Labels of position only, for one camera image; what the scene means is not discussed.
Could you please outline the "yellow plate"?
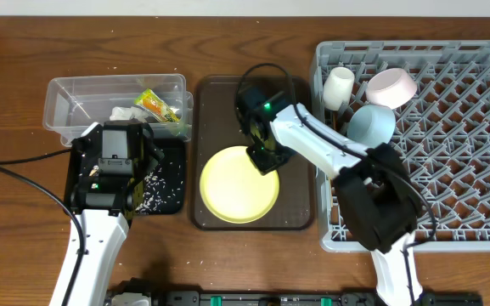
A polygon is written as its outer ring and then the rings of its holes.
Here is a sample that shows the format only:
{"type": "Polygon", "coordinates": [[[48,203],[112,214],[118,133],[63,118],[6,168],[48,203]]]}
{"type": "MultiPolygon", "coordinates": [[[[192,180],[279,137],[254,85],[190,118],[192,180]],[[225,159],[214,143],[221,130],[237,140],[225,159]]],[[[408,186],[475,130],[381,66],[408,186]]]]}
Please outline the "yellow plate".
{"type": "Polygon", "coordinates": [[[262,174],[244,146],[218,151],[200,174],[200,197],[217,218],[231,224],[248,224],[265,216],[279,196],[276,171],[262,174]]]}

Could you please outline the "white tissue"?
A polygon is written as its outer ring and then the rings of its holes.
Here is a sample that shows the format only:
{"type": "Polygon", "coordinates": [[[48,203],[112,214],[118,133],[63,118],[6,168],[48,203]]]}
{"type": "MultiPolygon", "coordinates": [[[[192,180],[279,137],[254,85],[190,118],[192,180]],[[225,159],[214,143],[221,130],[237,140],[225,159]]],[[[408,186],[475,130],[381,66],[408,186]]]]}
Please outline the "white tissue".
{"type": "Polygon", "coordinates": [[[124,121],[137,119],[140,122],[147,122],[150,114],[137,106],[132,107],[114,107],[112,109],[110,120],[111,121],[124,121]]]}

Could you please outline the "rice grains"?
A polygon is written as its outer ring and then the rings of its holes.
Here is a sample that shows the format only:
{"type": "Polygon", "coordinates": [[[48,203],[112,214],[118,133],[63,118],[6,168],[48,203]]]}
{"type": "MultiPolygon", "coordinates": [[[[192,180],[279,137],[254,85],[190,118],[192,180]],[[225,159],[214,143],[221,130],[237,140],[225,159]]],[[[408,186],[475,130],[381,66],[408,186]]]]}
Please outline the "rice grains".
{"type": "Polygon", "coordinates": [[[179,176],[162,177],[149,174],[144,180],[144,200],[135,209],[138,215],[169,215],[183,207],[184,179],[179,176]]]}

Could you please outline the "green orange snack wrapper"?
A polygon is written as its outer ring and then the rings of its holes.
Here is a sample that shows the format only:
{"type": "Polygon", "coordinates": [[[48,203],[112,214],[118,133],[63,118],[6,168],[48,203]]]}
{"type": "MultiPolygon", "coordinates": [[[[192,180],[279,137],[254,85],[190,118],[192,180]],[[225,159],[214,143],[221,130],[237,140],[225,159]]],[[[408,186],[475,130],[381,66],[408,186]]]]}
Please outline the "green orange snack wrapper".
{"type": "Polygon", "coordinates": [[[141,122],[154,119],[156,122],[180,122],[172,108],[152,89],[146,89],[135,100],[134,117],[141,122]]]}

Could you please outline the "wooden chopstick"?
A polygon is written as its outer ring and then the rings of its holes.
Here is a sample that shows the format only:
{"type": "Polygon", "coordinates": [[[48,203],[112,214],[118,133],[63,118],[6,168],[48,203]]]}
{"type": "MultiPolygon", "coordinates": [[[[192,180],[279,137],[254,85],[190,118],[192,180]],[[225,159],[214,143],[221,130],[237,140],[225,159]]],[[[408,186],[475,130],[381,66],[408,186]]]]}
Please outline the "wooden chopstick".
{"type": "Polygon", "coordinates": [[[333,129],[335,131],[338,131],[338,127],[337,127],[337,112],[336,111],[332,111],[332,123],[333,123],[333,129]]]}

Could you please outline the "white cup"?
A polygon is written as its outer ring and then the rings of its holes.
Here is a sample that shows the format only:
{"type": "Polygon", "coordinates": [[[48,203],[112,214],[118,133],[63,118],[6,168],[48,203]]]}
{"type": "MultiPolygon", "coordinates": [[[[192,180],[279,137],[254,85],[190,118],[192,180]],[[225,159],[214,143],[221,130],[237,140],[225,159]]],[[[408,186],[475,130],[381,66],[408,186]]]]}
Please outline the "white cup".
{"type": "Polygon", "coordinates": [[[347,105],[352,95],[355,75],[346,67],[333,68],[324,83],[324,106],[331,111],[338,111],[347,105]]]}

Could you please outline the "light blue bowl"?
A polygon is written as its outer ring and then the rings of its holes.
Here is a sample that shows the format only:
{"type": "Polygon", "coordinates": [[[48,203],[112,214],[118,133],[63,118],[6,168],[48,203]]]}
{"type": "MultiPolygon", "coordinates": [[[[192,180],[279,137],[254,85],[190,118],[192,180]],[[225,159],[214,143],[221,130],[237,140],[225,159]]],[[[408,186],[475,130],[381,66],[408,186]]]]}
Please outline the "light blue bowl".
{"type": "Polygon", "coordinates": [[[388,144],[395,129],[396,117],[392,109],[379,105],[365,105],[352,116],[346,136],[374,148],[383,143],[388,144]]]}

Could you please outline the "white bowl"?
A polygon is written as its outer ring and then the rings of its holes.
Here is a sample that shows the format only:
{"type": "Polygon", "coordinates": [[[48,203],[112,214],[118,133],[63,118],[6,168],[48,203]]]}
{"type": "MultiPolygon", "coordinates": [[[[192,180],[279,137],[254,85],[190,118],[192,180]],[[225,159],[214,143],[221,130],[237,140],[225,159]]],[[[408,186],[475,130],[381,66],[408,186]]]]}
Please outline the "white bowl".
{"type": "Polygon", "coordinates": [[[391,68],[373,76],[367,84],[367,101],[396,109],[409,102],[418,90],[414,79],[402,68],[391,68]]]}

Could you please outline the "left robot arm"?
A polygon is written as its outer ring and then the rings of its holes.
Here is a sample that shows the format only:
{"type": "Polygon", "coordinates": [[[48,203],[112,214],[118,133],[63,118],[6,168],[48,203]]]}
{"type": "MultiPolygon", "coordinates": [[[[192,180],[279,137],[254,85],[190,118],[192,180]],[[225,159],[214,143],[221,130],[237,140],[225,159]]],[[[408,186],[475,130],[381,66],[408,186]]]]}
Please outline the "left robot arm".
{"type": "Polygon", "coordinates": [[[71,229],[52,305],[101,305],[144,179],[162,161],[147,123],[93,123],[72,142],[64,207],[71,229]]]}

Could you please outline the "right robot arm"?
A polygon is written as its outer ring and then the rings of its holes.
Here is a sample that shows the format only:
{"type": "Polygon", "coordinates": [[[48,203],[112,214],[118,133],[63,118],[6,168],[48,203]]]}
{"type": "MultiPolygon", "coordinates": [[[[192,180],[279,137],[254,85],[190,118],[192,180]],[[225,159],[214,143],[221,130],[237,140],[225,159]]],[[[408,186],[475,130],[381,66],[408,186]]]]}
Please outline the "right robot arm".
{"type": "Polygon", "coordinates": [[[420,194],[398,153],[388,144],[369,148],[343,137],[296,102],[294,90],[239,86],[235,113],[253,143],[246,150],[266,175],[299,154],[330,177],[352,237],[370,251],[376,293],[386,305],[417,305],[423,293],[413,246],[420,194]]]}

